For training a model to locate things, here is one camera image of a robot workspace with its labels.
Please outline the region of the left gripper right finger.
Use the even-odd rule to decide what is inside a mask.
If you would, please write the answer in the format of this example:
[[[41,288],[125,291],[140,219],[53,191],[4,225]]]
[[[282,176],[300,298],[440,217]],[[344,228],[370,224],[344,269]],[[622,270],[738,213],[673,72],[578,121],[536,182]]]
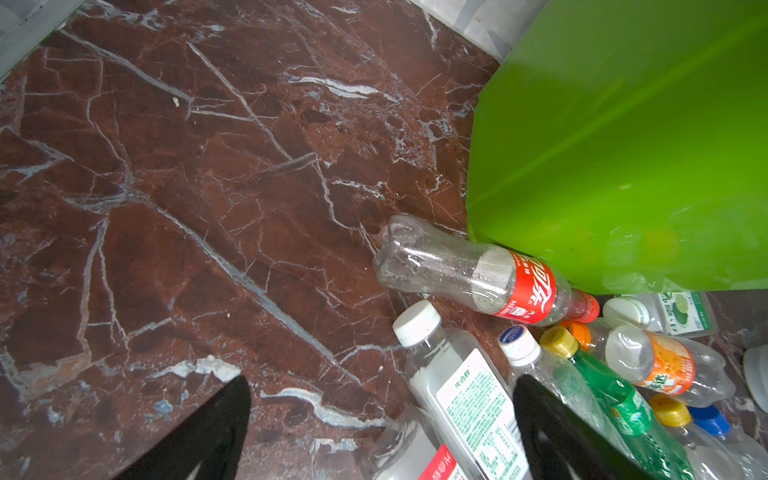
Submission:
[[[649,479],[537,379],[524,375],[513,404],[534,479]]]

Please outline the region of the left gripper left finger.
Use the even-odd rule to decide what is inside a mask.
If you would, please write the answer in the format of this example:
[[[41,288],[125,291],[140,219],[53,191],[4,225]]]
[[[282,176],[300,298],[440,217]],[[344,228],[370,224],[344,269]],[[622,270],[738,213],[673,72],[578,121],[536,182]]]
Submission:
[[[251,410],[247,379],[237,376],[118,479],[233,479]]]

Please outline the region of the green sprite bottle yellow cap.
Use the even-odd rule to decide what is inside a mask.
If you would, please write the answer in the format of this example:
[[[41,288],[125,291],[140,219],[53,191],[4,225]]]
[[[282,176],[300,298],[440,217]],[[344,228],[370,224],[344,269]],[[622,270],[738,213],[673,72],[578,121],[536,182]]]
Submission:
[[[655,418],[628,381],[581,349],[564,327],[545,331],[540,345],[572,364],[598,400],[637,463],[656,479],[693,479],[694,468],[680,443]]]

